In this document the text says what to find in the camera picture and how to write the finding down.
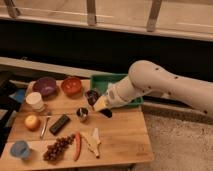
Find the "purple bowl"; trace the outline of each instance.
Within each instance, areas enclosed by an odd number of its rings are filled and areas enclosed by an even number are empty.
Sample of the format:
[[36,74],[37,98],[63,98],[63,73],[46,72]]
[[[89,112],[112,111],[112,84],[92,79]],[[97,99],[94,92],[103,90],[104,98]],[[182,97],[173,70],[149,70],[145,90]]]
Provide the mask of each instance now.
[[52,77],[42,77],[33,85],[33,91],[41,93],[42,97],[51,95],[56,89],[56,80]]

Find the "carrot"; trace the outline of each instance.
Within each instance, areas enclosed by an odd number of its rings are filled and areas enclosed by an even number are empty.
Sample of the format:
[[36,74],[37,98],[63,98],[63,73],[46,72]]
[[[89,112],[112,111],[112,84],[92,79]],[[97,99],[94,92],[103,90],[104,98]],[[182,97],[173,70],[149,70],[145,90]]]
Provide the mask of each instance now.
[[73,157],[73,160],[77,161],[80,156],[80,153],[81,153],[81,134],[80,134],[80,132],[75,133],[75,140],[76,140],[76,152]]

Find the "dark background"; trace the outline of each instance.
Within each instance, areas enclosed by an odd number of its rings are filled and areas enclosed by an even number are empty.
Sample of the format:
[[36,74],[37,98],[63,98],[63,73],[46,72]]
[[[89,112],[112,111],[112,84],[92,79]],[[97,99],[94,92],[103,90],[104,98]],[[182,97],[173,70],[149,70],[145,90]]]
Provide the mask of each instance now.
[[213,42],[0,20],[0,56],[115,73],[146,59],[213,81]]

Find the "toy food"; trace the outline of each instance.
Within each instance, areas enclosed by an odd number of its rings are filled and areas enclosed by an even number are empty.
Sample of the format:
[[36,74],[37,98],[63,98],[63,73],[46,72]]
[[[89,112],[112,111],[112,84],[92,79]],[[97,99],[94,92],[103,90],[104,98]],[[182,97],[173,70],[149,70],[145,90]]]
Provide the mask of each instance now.
[[68,77],[61,83],[61,89],[68,96],[78,94],[82,90],[81,80],[78,77]]
[[81,153],[81,134],[79,132],[75,133],[75,140],[76,140],[76,152],[73,157],[73,160],[77,161]]
[[97,141],[98,144],[101,144],[101,140],[99,138],[99,130],[98,128],[95,128],[93,133],[92,133],[92,137]]
[[99,158],[99,150],[98,150],[98,146],[100,145],[99,142],[96,141],[95,138],[93,138],[90,134],[88,134],[87,132],[81,132],[81,136],[82,138],[85,139],[85,141],[87,142],[88,148],[90,151],[92,151],[96,158]]
[[70,122],[70,118],[63,114],[50,128],[49,131],[56,135],[67,123]]
[[53,94],[56,89],[56,80],[52,77],[42,77],[33,85],[33,91],[41,93],[42,97]]
[[36,115],[29,115],[25,118],[24,125],[30,131],[35,131],[40,126],[40,120]]
[[43,154],[43,160],[45,161],[55,161],[57,160],[63,152],[73,143],[75,135],[68,136],[66,138],[57,138],[53,145],[47,146],[47,151]]

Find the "orange bowl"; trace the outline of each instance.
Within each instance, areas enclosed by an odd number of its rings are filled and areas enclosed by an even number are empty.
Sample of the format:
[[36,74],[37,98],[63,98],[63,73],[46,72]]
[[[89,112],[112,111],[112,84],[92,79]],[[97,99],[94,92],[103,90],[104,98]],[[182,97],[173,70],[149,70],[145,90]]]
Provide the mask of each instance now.
[[61,83],[61,89],[69,96],[81,92],[82,84],[78,77],[68,77]]

